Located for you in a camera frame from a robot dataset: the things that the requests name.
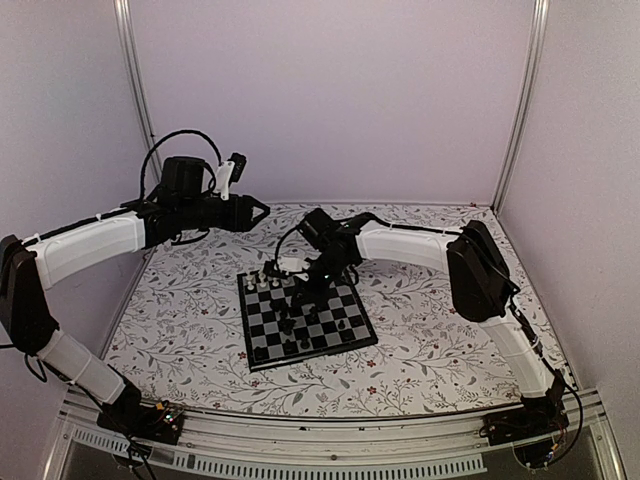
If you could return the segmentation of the black and grey chessboard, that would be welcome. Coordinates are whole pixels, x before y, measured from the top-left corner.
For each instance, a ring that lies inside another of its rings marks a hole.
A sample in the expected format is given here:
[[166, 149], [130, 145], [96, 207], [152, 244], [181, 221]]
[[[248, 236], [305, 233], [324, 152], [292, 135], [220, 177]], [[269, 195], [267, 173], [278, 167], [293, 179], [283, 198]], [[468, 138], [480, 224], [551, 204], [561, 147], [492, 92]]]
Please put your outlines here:
[[237, 275], [249, 370], [261, 370], [336, 355], [378, 343], [355, 287], [333, 282], [325, 304], [291, 305], [292, 280], [256, 284], [252, 272]]

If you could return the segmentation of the black chess rook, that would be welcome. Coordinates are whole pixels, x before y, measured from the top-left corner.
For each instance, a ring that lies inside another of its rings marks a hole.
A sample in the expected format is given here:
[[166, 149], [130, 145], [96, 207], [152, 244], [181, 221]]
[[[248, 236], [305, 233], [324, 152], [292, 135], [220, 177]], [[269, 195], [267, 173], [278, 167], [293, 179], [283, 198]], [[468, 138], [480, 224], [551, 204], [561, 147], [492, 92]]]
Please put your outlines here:
[[264, 361], [269, 358], [268, 349], [266, 347], [257, 346], [253, 350], [254, 359], [256, 361]]

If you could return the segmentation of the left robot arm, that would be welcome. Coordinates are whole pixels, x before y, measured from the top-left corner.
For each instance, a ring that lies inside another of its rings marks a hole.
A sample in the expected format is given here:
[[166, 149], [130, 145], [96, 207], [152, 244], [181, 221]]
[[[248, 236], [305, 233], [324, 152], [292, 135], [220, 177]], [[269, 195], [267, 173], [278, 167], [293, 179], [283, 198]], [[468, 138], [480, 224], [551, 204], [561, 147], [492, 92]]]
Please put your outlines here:
[[148, 412], [129, 396], [136, 390], [95, 352], [108, 329], [93, 335], [100, 317], [111, 318], [125, 288], [113, 273], [121, 256], [139, 255], [167, 241], [179, 244], [193, 231], [248, 232], [268, 213], [267, 205], [231, 191], [246, 166], [244, 155], [212, 167], [204, 160], [165, 160], [161, 180], [150, 194], [47, 234], [1, 241], [1, 324], [11, 347], [110, 405], [111, 419], [128, 434], [148, 426]]

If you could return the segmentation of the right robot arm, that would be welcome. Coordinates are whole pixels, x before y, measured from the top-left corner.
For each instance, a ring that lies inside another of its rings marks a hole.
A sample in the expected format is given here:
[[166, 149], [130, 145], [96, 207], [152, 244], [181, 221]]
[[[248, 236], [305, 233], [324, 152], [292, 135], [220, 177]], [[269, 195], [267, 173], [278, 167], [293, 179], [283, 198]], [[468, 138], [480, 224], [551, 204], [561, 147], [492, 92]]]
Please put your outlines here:
[[365, 260], [446, 273], [455, 312], [490, 336], [515, 375], [523, 404], [517, 427], [537, 436], [554, 422], [563, 408], [564, 378], [545, 359], [539, 336], [516, 302], [520, 289], [483, 222], [446, 230], [394, 224], [371, 212], [339, 221], [316, 208], [294, 229], [318, 257], [277, 257], [276, 264], [301, 280], [305, 303], [323, 300], [332, 281]]

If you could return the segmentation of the pile of black chess pieces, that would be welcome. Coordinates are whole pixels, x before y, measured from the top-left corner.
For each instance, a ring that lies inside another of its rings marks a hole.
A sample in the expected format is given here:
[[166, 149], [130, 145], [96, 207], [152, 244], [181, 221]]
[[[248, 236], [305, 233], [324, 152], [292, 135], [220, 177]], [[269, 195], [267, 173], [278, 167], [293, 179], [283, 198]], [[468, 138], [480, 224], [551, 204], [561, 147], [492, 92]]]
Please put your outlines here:
[[[285, 357], [298, 354], [302, 350], [319, 350], [325, 347], [319, 313], [315, 307], [304, 313], [300, 308], [290, 307], [285, 298], [271, 300], [269, 306], [277, 317], [280, 336], [284, 336], [282, 350]], [[307, 349], [300, 347], [299, 342], [303, 338], [308, 341]]]

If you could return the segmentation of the row of white chess pieces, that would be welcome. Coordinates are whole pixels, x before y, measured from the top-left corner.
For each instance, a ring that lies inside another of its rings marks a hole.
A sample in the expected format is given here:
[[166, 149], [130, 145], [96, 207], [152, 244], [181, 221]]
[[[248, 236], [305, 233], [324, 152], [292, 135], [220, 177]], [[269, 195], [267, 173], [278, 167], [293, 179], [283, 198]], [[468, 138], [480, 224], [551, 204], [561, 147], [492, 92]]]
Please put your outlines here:
[[290, 273], [268, 275], [264, 271], [246, 271], [238, 279], [242, 289], [249, 293], [258, 293], [268, 290], [284, 289], [292, 287], [295, 283], [295, 275]]

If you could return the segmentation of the floral patterned table mat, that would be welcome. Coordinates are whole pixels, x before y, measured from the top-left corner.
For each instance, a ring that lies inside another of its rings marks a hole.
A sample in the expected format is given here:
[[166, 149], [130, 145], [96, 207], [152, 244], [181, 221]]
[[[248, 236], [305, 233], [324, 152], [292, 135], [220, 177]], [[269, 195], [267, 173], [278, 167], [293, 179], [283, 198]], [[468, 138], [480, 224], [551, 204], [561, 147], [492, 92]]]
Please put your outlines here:
[[253, 414], [555, 409], [563, 355], [485, 208], [331, 206], [347, 263], [274, 206], [247, 233], [163, 245], [105, 360], [151, 402]]

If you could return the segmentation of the front aluminium rail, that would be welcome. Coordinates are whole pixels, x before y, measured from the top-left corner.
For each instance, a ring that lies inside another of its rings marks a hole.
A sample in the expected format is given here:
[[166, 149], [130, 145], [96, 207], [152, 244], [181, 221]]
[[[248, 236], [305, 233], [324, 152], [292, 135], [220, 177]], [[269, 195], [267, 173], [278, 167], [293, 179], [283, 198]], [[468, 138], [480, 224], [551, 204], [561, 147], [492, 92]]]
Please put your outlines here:
[[555, 462], [534, 468], [544, 438], [491, 444], [484, 412], [311, 418], [208, 409], [183, 413], [174, 445], [140, 460], [101, 429], [96, 407], [69, 393], [54, 424], [48, 479], [623, 479], [626, 471], [594, 390], [564, 400], [570, 426]]

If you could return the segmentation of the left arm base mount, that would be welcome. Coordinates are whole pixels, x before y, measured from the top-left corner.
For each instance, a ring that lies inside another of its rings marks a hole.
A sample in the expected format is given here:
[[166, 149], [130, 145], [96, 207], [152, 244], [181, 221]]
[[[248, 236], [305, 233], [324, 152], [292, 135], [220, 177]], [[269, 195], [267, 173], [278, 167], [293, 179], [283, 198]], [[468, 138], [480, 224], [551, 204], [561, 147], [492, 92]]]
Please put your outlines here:
[[145, 406], [136, 396], [121, 396], [113, 404], [102, 404], [97, 425], [125, 436], [177, 445], [183, 430], [184, 410], [167, 401]]

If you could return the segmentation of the left aluminium frame post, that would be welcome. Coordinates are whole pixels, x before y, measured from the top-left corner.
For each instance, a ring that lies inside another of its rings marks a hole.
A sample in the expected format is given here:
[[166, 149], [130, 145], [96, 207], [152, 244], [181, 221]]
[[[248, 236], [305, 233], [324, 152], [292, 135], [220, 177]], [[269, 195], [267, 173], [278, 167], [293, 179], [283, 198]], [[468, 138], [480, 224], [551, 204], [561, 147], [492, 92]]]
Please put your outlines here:
[[162, 135], [157, 135], [156, 129], [153, 126], [143, 84], [142, 69], [134, 35], [131, 11], [132, 2], [128, 0], [114, 0], [113, 6], [126, 76], [130, 86], [143, 144], [146, 152], [149, 152], [156, 142], [162, 138]]

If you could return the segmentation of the aluminium frame post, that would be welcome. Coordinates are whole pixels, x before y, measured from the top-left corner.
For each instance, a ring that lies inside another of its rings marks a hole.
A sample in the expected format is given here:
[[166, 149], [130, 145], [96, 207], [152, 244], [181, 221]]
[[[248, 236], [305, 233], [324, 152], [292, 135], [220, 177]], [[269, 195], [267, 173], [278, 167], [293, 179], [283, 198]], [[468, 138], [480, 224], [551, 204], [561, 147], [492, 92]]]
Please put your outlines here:
[[533, 13], [526, 61], [517, 108], [509, 135], [503, 165], [491, 204], [492, 211], [499, 217], [504, 208], [508, 190], [515, 171], [516, 162], [526, 129], [531, 102], [534, 96], [537, 75], [544, 51], [546, 28], [551, 2], [536, 0]]
[[156, 142], [162, 138], [162, 135], [157, 135], [156, 129], [153, 126], [143, 84], [142, 69], [134, 35], [131, 11], [132, 2], [128, 0], [114, 0], [113, 6], [126, 76], [130, 86], [143, 144], [146, 152], [149, 152]]

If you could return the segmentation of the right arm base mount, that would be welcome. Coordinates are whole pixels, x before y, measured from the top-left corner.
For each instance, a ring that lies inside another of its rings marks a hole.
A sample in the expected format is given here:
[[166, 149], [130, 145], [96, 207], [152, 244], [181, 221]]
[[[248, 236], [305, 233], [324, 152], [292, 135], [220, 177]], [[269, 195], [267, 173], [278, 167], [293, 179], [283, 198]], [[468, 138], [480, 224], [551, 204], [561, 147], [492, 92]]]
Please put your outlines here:
[[522, 406], [489, 413], [482, 421], [478, 434], [491, 446], [524, 441], [513, 448], [513, 453], [520, 465], [531, 470], [549, 467], [559, 458], [569, 426], [563, 406], [560, 410]]

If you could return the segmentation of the right aluminium frame post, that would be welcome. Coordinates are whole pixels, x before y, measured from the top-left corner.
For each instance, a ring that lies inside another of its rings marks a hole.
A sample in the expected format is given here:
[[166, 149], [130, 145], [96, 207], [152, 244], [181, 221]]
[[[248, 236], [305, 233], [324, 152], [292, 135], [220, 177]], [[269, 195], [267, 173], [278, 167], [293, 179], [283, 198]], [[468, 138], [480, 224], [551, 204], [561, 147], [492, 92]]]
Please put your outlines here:
[[503, 165], [491, 204], [492, 211], [499, 217], [504, 208], [508, 190], [515, 171], [516, 162], [526, 129], [531, 102], [534, 96], [537, 75], [544, 51], [546, 28], [551, 2], [536, 0], [533, 13], [526, 61], [517, 108], [509, 135]]

